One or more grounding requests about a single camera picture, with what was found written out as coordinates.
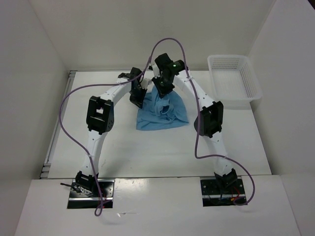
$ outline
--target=white table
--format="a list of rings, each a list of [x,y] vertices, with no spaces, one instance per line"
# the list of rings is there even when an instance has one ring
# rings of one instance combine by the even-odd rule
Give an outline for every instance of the white table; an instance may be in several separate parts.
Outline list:
[[[121,71],[77,72],[72,89],[86,84],[113,83]],[[208,71],[193,71],[194,78],[211,94]],[[86,88],[70,96],[63,123],[81,143],[86,144],[88,129],[86,113],[92,95],[99,96],[108,87]],[[160,130],[136,130],[138,108],[129,102],[129,94],[116,105],[115,124],[107,135],[99,161],[99,177],[195,177],[213,176],[210,158],[194,158],[196,131],[193,122],[197,111],[195,101],[178,92],[187,109],[188,126]],[[252,175],[270,175],[270,168],[249,104],[241,109],[225,109],[222,126],[228,156],[243,164]],[[74,178],[79,171],[84,151],[63,132],[57,133],[50,153],[48,178]],[[212,153],[205,139],[199,142],[199,155]],[[235,166],[238,175],[245,172]]]
[[[94,209],[66,209],[60,182],[71,180],[33,180],[16,236],[299,236],[281,178],[253,178],[249,205],[212,207],[202,206],[198,177],[116,179],[113,208],[98,218]],[[249,177],[243,184],[249,196]]]

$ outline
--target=blue garment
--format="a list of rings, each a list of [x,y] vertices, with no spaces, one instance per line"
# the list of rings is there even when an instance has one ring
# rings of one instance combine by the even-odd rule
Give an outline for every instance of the blue garment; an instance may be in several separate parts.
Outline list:
[[[160,130],[181,127],[189,123],[185,105],[175,91],[160,98],[154,86],[146,94],[142,109],[138,110],[137,130]]]

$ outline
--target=blue towel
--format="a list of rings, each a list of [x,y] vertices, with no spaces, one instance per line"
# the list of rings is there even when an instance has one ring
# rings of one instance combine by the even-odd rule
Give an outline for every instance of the blue towel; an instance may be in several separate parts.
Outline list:
[[[146,94],[142,109],[138,110],[137,130],[160,130],[187,125],[188,118],[182,98],[172,91],[160,98],[154,86]]]

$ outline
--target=folded cloth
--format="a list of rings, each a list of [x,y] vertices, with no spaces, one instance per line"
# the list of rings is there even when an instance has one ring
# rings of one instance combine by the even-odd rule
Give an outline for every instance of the folded cloth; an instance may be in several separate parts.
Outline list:
[[[160,98],[154,86],[138,110],[137,130],[160,130],[181,127],[189,123],[182,98],[175,91]]]

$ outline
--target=cable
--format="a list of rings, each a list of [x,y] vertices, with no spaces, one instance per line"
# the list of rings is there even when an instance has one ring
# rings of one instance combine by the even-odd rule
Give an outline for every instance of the cable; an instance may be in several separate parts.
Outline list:
[[[60,109],[59,109],[59,124],[60,124],[60,127],[61,129],[63,130],[63,132],[73,141],[75,142],[77,145],[79,145],[85,152],[86,154],[88,155],[89,157],[89,160],[90,160],[90,163],[91,163],[91,167],[92,167],[92,171],[93,171],[93,175],[94,175],[94,178],[95,178],[95,182],[96,182],[96,186],[97,186],[97,190],[98,190],[98,193],[100,196],[102,196],[102,193],[101,193],[101,189],[100,189],[100,186],[99,186],[99,183],[98,183],[98,180],[97,180],[97,176],[96,176],[96,172],[95,172],[95,168],[94,168],[94,165],[93,165],[93,160],[92,160],[92,157],[91,157],[91,154],[89,153],[89,151],[79,142],[77,141],[75,138],[73,138],[67,131],[66,129],[64,128],[63,126],[63,122],[62,122],[62,119],[61,119],[61,116],[62,116],[62,109],[63,109],[63,105],[66,101],[66,99],[71,95],[73,94],[74,92],[80,90],[80,89],[84,89],[84,88],[89,88],[89,87],[98,87],[98,86],[119,86],[119,85],[124,85],[124,84],[127,84],[127,83],[130,83],[138,78],[140,78],[142,75],[144,75],[144,73],[146,72],[151,60],[152,60],[152,56],[153,56],[153,53],[156,49],[156,47],[158,46],[158,44],[160,44],[161,42],[163,41],[166,41],[166,40],[172,40],[172,41],[175,41],[181,48],[182,50],[182,54],[183,54],[183,59],[184,59],[184,64],[185,64],[185,71],[186,71],[186,74],[187,74],[187,78],[190,79],[190,76],[189,76],[189,72],[188,72],[188,68],[187,68],[187,62],[186,62],[186,56],[185,56],[185,51],[184,51],[184,48],[183,46],[181,45],[181,43],[175,39],[175,38],[171,38],[171,37],[168,37],[168,38],[163,38],[161,39],[160,41],[158,41],[155,46],[153,47],[152,51],[151,51],[151,54],[148,58],[148,61],[147,61],[147,64],[144,68],[144,70],[141,72],[141,74],[139,74],[138,76],[136,76],[135,78],[133,78],[132,80],[129,80],[129,81],[126,81],[126,82],[122,82],[122,83],[115,83],[115,84],[93,84],[93,85],[84,85],[84,86],[81,86],[81,87],[78,87],[74,90],[72,90],[71,92],[69,92],[62,100],[61,102],[61,105],[60,105]],[[222,158],[225,158],[227,160],[230,160],[234,163],[236,163],[237,165],[239,165],[250,177],[251,181],[252,181],[252,185],[253,185],[253,192],[252,192],[252,196],[250,197],[250,199],[245,202],[243,205],[249,203],[253,196],[254,196],[254,193],[255,193],[255,183],[253,181],[253,178],[252,176],[250,175],[250,173],[240,164],[238,163],[237,161],[234,161],[233,159],[230,159],[226,156],[223,156],[223,155],[219,155],[219,154],[212,154],[212,155],[206,155],[206,156],[201,156],[201,157],[198,157],[197,155],[197,149],[198,149],[198,141],[199,141],[199,134],[200,134],[200,106],[199,106],[199,102],[198,102],[198,95],[197,95],[197,91],[196,91],[196,88],[193,84],[193,82],[191,80],[189,80],[190,83],[191,83],[191,86],[192,86],[192,89],[193,89],[193,92],[194,92],[194,95],[195,95],[195,98],[196,98],[196,102],[197,102],[197,111],[198,111],[198,126],[197,126],[197,136],[196,136],[196,143],[195,143],[195,158],[197,159],[202,159],[202,158],[206,158],[206,157],[222,157]],[[102,214],[102,209],[103,209],[103,205],[104,205],[104,201],[103,199],[101,198],[101,201],[100,201],[100,205],[97,206],[97,208],[95,209],[95,212],[94,212],[94,215],[95,216],[100,216]]]

